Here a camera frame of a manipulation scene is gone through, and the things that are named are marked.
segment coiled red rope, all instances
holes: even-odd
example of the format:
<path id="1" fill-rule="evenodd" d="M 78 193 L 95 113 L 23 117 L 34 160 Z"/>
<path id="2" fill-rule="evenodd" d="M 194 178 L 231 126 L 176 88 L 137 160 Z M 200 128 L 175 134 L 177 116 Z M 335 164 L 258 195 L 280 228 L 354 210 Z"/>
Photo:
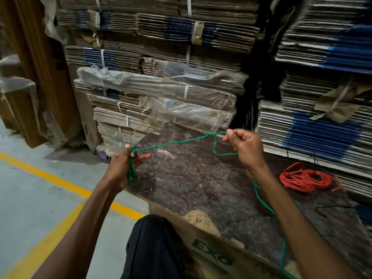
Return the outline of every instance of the coiled red rope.
<path id="1" fill-rule="evenodd" d="M 299 170 L 289 171 L 298 164 L 301 165 Z M 333 180 L 336 180 L 338 187 L 334 188 L 332 192 L 341 187 L 337 178 L 320 171 L 303 169 L 303 164 L 301 162 L 292 164 L 290 167 L 288 167 L 279 176 L 279 179 L 287 188 L 305 193 L 312 192 L 315 189 L 324 190 L 332 184 Z"/>

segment yellow floor line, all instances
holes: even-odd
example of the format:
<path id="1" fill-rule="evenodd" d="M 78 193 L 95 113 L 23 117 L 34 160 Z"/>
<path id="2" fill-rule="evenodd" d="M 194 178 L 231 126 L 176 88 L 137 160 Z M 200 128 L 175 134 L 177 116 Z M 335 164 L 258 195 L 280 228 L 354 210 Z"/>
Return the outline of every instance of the yellow floor line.
<path id="1" fill-rule="evenodd" d="M 78 205 L 56 228 L 52 230 L 39 244 L 37 244 L 24 258 L 22 258 L 3 279 L 27 279 L 44 262 L 49 254 L 70 229 L 77 219 L 86 200 Z"/>
<path id="2" fill-rule="evenodd" d="M 89 198 L 90 195 L 91 195 L 91 192 L 87 189 L 84 189 L 84 188 L 81 188 L 79 186 L 76 186 L 70 182 L 67 182 L 66 180 L 63 180 L 57 176 L 54 176 L 50 173 L 47 173 L 43 170 L 40 170 L 40 169 L 37 169 L 23 161 L 20 161 L 19 159 L 16 159 L 16 158 L 13 158 L 12 156 L 9 156 L 7 154 L 4 154 L 4 153 L 1 153 L 0 152 L 0 160 L 8 163 L 8 164 L 11 164 L 13 166 L 16 166 L 20 169 L 23 169 L 24 171 L 28 172 L 28 173 L 31 173 L 33 175 L 36 175 L 46 181 L 49 181 L 53 184 L 56 184 L 64 189 L 67 189 L 71 192 L 74 192 L 82 197 L 85 197 L 85 198 Z M 137 211 L 134 211 L 130 208 L 127 208 L 125 206 L 122 206 L 118 203 L 113 203 L 110 207 L 110 209 L 112 209 L 113 211 L 116 211 L 120 214 L 123 214 L 125 216 L 128 216 L 134 220 L 139 220 L 140 218 L 142 218 L 143 216 L 145 216 L 144 214 L 141 214 Z"/>

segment concrete floor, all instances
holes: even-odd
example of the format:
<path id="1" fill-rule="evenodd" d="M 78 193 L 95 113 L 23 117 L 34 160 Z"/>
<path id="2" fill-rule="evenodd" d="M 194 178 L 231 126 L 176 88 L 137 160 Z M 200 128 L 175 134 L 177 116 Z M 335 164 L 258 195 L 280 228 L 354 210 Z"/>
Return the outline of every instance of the concrete floor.
<path id="1" fill-rule="evenodd" d="M 20 135 L 10 134 L 0 125 L 0 152 L 35 168 L 92 191 L 107 165 L 87 148 L 53 149 L 44 144 L 30 149 Z M 9 271 L 22 270 L 14 279 L 26 279 L 30 253 L 77 206 L 84 201 L 78 194 L 0 161 L 0 278 Z M 115 202 L 142 214 L 147 203 L 128 192 L 121 192 Z M 120 278 L 125 262 L 125 245 L 136 220 L 109 211 L 103 224 L 89 279 Z"/>

